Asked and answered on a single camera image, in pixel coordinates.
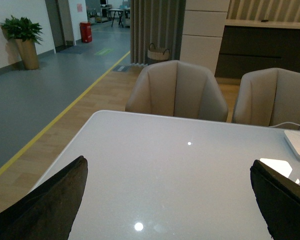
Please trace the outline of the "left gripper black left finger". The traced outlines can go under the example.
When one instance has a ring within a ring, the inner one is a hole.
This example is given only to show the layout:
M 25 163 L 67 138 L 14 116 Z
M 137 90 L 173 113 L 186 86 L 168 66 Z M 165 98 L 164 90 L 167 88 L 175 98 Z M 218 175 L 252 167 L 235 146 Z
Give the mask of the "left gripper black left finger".
M 79 156 L 0 213 L 0 240 L 66 240 L 80 208 L 88 161 Z

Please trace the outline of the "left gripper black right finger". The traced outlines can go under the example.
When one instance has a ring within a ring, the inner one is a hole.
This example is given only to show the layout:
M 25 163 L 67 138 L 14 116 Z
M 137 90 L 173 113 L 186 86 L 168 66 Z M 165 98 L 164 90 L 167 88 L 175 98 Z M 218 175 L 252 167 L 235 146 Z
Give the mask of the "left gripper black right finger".
M 300 185 L 260 160 L 250 168 L 257 205 L 274 240 L 300 240 Z

